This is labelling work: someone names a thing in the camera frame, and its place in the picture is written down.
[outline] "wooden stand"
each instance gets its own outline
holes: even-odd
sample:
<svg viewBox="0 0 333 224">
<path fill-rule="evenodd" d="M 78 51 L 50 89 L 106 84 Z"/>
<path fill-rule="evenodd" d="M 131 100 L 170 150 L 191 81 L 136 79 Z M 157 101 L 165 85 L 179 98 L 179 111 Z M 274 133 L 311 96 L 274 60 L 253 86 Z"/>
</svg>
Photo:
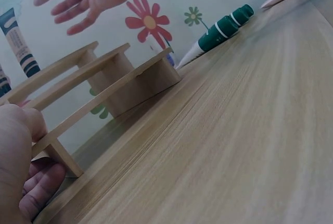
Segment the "wooden stand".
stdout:
<svg viewBox="0 0 333 224">
<path fill-rule="evenodd" d="M 77 71 L 25 105 L 26 108 L 41 111 L 85 80 L 88 80 L 92 89 L 98 93 L 94 99 L 32 146 L 32 158 L 45 151 L 54 160 L 64 164 L 75 177 L 81 176 L 83 171 L 58 141 L 60 135 L 101 103 L 113 117 L 117 117 L 181 80 L 166 59 L 171 48 L 134 69 L 124 53 L 130 47 L 129 44 L 124 44 L 100 58 L 94 54 L 97 45 L 98 43 L 94 42 L 66 56 L 0 98 L 0 105 L 18 104 L 47 82 L 73 66 L 78 66 Z"/>
</svg>

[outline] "green flower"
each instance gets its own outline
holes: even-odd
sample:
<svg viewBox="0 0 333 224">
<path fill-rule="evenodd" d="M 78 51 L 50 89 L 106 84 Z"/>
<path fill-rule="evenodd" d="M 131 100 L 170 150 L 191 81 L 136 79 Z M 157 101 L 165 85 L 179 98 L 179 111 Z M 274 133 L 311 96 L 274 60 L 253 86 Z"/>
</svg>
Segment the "green flower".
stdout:
<svg viewBox="0 0 333 224">
<path fill-rule="evenodd" d="M 185 23 L 189 26 L 192 26 L 194 23 L 196 23 L 196 25 L 200 24 L 202 21 L 202 13 L 199 13 L 198 7 L 195 7 L 194 9 L 193 7 L 189 7 L 189 12 L 190 13 L 184 13 L 184 15 L 187 17 L 185 19 Z"/>
<path fill-rule="evenodd" d="M 93 89 L 89 90 L 90 95 L 96 96 L 97 94 L 93 91 Z M 96 108 L 94 108 L 92 111 L 90 111 L 93 115 L 98 115 L 99 113 L 101 113 L 99 115 L 100 119 L 106 119 L 109 115 L 108 110 L 106 109 L 106 107 L 101 104 L 99 106 L 97 106 Z"/>
</svg>

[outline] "green marker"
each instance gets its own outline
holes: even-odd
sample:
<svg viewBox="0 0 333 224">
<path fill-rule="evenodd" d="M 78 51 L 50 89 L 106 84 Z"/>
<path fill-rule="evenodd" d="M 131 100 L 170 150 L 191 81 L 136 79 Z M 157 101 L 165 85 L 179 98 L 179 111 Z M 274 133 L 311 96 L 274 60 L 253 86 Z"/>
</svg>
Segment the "green marker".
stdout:
<svg viewBox="0 0 333 224">
<path fill-rule="evenodd" d="M 245 4 L 243 7 L 241 7 L 241 9 L 245 12 L 245 14 L 251 18 L 254 15 L 254 10 L 252 9 L 252 7 L 248 4 Z"/>
<path fill-rule="evenodd" d="M 250 18 L 247 15 L 247 13 L 241 9 L 238 8 L 234 12 L 230 14 L 230 17 L 233 19 L 233 21 L 239 26 L 242 27 L 244 24 L 246 24 Z"/>
<path fill-rule="evenodd" d="M 237 24 L 230 16 L 217 21 L 187 52 L 178 68 L 227 41 L 238 31 Z"/>
</svg>

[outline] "red flower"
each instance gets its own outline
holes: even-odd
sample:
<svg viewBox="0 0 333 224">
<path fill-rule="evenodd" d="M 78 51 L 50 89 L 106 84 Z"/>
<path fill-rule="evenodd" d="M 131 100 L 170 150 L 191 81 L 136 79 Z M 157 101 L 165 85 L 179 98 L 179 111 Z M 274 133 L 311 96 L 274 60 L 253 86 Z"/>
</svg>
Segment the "red flower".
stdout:
<svg viewBox="0 0 333 224">
<path fill-rule="evenodd" d="M 134 4 L 132 4 L 131 2 L 127 2 L 126 4 L 134 13 L 139 16 L 139 18 L 127 17 L 125 19 L 127 27 L 129 27 L 130 29 L 140 29 L 142 27 L 145 27 L 137 35 L 138 40 L 141 43 L 144 43 L 148 34 L 151 34 L 161 45 L 161 47 L 165 49 L 165 43 L 161 36 L 168 41 L 172 41 L 172 36 L 168 31 L 166 31 L 159 25 L 168 25 L 170 23 L 168 17 L 158 17 L 158 13 L 160 12 L 160 6 L 158 4 L 153 4 L 150 11 L 147 0 L 141 0 L 142 4 L 139 0 L 133 0 L 133 2 Z"/>
</svg>

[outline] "flower decal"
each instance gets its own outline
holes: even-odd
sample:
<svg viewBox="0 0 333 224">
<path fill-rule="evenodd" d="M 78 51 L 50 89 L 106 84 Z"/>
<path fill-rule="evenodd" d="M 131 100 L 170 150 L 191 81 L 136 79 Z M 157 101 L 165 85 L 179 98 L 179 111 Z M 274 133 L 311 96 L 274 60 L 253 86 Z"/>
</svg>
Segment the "flower decal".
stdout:
<svg viewBox="0 0 333 224">
<path fill-rule="evenodd" d="M 148 34 L 151 34 L 156 41 L 165 49 L 165 43 L 162 38 L 167 41 L 172 41 L 171 34 L 160 27 L 159 25 L 168 25 L 170 21 L 167 16 L 158 16 L 160 12 L 160 5 L 153 4 L 150 10 L 150 6 L 147 0 L 133 0 L 133 3 L 126 3 L 129 9 L 136 13 L 139 18 L 136 17 L 127 17 L 125 23 L 130 29 L 141 29 L 141 32 L 137 35 L 138 40 L 141 43 L 146 41 Z"/>
<path fill-rule="evenodd" d="M 90 95 L 96 96 L 97 94 L 93 91 L 93 89 L 89 90 Z M 99 105 L 96 108 L 94 108 L 92 111 L 90 111 L 93 115 L 98 115 L 99 113 L 101 113 L 99 115 L 100 119 L 106 119 L 109 115 L 108 110 L 106 109 L 106 107 L 104 105 Z"/>
<path fill-rule="evenodd" d="M 21 3 L 23 0 L 0 0 L 0 15 L 14 8 L 16 17 L 21 15 Z"/>
<path fill-rule="evenodd" d="M 205 28 L 208 30 L 207 25 L 202 21 L 202 13 L 199 13 L 198 7 L 189 7 L 189 13 L 185 12 L 184 15 L 187 17 L 185 19 L 185 23 L 188 24 L 188 26 L 192 26 L 194 23 L 196 25 L 202 23 Z"/>
</svg>

